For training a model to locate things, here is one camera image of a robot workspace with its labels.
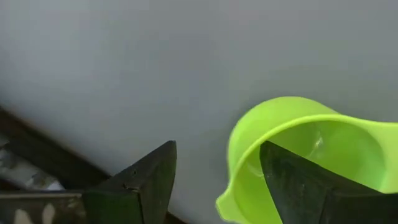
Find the metal object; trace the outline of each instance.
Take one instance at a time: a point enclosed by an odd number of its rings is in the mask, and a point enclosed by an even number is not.
[[[7,142],[5,147],[9,152],[29,161],[49,176],[56,177],[66,189],[54,192],[0,193],[0,212],[3,212],[3,207],[15,205],[13,210],[11,206],[4,209],[8,217],[18,212],[26,218],[33,212],[36,215],[29,217],[34,223],[41,223],[40,216],[47,210],[53,210],[52,224],[184,224],[167,212],[177,159],[173,141],[165,143],[111,177],[1,108],[0,134],[4,135]],[[40,182],[40,174],[34,179],[34,182]],[[27,187],[21,188],[20,185],[0,178],[0,190],[15,189],[26,190]],[[75,209],[63,209],[68,206]],[[73,216],[70,212],[85,215]],[[5,214],[0,213],[2,224],[12,220],[2,220],[6,217]],[[74,220],[71,221],[67,216],[74,217]]]
[[[48,218],[52,224],[161,224],[169,205],[176,160],[175,142],[169,141],[87,190],[2,193],[0,222],[19,224],[18,218],[23,216],[21,219],[31,223],[44,223],[46,209],[52,209]]]
[[[269,141],[260,162],[283,223],[398,223],[398,194],[382,194]]]

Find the gray surface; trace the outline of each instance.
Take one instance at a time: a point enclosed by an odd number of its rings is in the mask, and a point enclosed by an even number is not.
[[[221,223],[225,148],[300,95],[398,120],[394,0],[0,0],[0,104],[110,172],[178,143],[170,209]]]

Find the plastic bowl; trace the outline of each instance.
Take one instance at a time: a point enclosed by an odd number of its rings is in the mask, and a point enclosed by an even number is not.
[[[398,192],[398,124],[337,113],[301,97],[265,101],[236,124],[228,144],[229,185],[216,201],[236,223],[282,223],[268,191],[259,147],[271,141],[383,193]]]

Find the green plastic bowl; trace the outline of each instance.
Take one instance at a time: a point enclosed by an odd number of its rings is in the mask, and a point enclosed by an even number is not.
[[[372,189],[398,192],[398,123],[353,118],[313,100],[280,97],[252,108],[231,133],[229,185],[216,201],[226,221],[282,223],[259,161],[264,141]]]

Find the green container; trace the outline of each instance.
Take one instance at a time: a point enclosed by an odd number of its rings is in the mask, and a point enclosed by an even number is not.
[[[353,118],[313,100],[280,97],[252,108],[231,133],[229,185],[216,201],[226,221],[282,223],[259,161],[264,141],[372,189],[398,192],[398,123]]]

